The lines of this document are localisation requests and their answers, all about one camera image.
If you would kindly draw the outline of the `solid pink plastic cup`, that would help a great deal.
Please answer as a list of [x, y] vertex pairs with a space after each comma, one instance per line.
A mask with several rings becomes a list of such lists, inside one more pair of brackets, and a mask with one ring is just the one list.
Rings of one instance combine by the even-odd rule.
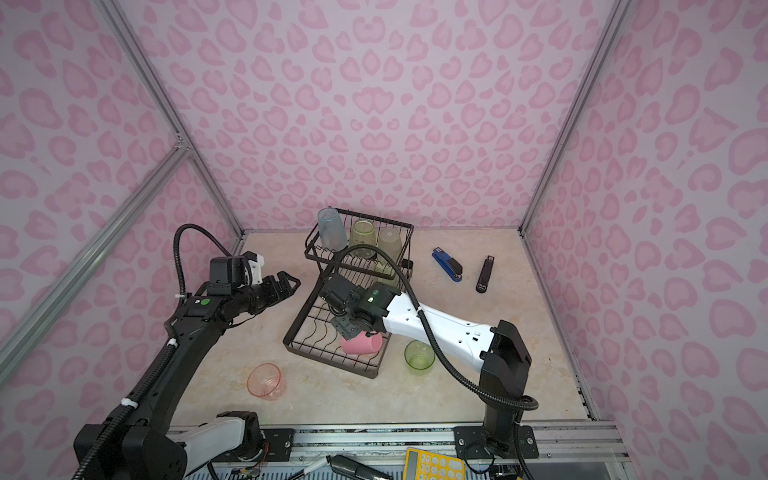
[[380, 333], [367, 336], [361, 332], [351, 340], [342, 338], [340, 344], [346, 355], [375, 355], [382, 348], [383, 336]]

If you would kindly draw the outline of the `teal textured plastic cup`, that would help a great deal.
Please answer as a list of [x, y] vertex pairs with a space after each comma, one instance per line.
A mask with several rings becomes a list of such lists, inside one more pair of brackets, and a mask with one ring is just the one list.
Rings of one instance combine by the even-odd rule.
[[326, 207], [318, 212], [317, 218], [322, 246], [333, 252], [344, 250], [348, 245], [348, 237], [340, 212]]

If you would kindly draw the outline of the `pale green frosted cup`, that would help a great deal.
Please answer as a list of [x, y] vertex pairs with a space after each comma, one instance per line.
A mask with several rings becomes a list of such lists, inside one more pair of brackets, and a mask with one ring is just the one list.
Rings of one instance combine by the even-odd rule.
[[376, 246], [394, 263], [397, 263], [403, 248], [401, 229], [390, 226], [383, 227], [379, 231]]

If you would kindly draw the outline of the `light green transparent cup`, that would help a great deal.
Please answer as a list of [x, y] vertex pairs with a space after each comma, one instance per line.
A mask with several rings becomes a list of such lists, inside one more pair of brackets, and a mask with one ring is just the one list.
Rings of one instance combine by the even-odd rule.
[[377, 244], [377, 230], [374, 223], [368, 219], [358, 219], [352, 223], [349, 246], [366, 245], [366, 248], [359, 248], [351, 252], [353, 257], [366, 260], [375, 259], [377, 253], [370, 248]]

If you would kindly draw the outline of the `white mug green handle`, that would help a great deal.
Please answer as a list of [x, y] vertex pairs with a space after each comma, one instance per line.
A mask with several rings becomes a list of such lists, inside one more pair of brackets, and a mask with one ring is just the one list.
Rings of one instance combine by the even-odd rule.
[[377, 282], [384, 285], [397, 287], [399, 285], [399, 276], [391, 265], [377, 262], [374, 271], [378, 274]]

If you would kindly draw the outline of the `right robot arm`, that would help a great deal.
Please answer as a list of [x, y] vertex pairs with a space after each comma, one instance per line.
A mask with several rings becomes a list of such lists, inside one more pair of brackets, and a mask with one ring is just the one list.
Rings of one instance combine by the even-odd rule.
[[532, 358], [515, 325], [473, 323], [433, 309], [418, 301], [409, 284], [363, 287], [332, 274], [319, 296], [365, 333], [390, 333], [430, 345], [451, 377], [484, 403], [488, 453], [523, 456], [522, 416], [539, 403], [525, 393]]

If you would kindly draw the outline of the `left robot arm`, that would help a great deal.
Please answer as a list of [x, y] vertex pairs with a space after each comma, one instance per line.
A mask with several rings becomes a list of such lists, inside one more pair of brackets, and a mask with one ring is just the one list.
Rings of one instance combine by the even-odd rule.
[[229, 295], [202, 287], [166, 321], [168, 339], [129, 394], [99, 424], [86, 424], [73, 448], [75, 479], [181, 479], [185, 448], [168, 436], [181, 397], [205, 356], [243, 313], [257, 316], [292, 297], [301, 281], [285, 271]]

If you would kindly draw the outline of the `bright green transparent cup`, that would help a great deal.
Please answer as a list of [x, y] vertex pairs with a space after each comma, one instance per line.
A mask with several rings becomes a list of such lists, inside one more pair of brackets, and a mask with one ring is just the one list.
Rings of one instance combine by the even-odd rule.
[[408, 369], [415, 375], [428, 373], [436, 361], [432, 347], [418, 340], [410, 341], [406, 345], [403, 356]]

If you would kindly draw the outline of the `pink transparent cup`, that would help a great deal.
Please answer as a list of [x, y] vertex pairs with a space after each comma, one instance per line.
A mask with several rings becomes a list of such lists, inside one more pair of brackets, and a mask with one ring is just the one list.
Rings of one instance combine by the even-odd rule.
[[274, 363], [256, 366], [248, 376], [248, 392], [262, 400], [277, 400], [285, 391], [285, 381], [280, 368]]

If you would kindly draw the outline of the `blue stapler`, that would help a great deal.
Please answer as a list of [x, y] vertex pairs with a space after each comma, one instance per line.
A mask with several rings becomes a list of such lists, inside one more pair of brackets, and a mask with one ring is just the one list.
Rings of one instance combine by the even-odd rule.
[[460, 282], [462, 280], [463, 266], [442, 248], [434, 248], [432, 251], [432, 258], [454, 282]]

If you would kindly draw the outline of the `black marker pen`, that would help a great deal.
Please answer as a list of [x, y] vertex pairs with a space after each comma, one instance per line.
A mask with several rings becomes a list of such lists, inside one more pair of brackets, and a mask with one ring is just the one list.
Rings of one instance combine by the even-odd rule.
[[324, 456], [290, 475], [288, 480], [302, 479], [310, 473], [328, 466], [334, 474], [356, 480], [393, 480], [393, 476], [364, 465], [344, 455]]

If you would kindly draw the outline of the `yellow calculator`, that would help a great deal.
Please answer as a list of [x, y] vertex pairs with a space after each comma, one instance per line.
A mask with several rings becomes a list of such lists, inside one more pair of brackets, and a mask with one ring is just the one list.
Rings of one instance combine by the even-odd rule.
[[466, 480], [466, 468], [458, 458], [420, 449], [406, 450], [404, 480]]

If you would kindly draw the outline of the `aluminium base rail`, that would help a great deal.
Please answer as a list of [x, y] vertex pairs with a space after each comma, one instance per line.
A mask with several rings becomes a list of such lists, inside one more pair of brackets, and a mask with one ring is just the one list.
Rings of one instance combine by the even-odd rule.
[[240, 467], [238, 475], [244, 477], [253, 469], [300, 467], [334, 455], [369, 465], [397, 464], [410, 449], [452, 456], [476, 468], [502, 469], [523, 458], [531, 469], [549, 463], [601, 464], [611, 479], [633, 475], [628, 449], [610, 422], [535, 421], [501, 443], [473, 423], [262, 427], [243, 412], [166, 433], [148, 425], [127, 427], [109, 448], [107, 463], [115, 478], [182, 479], [215, 465]]

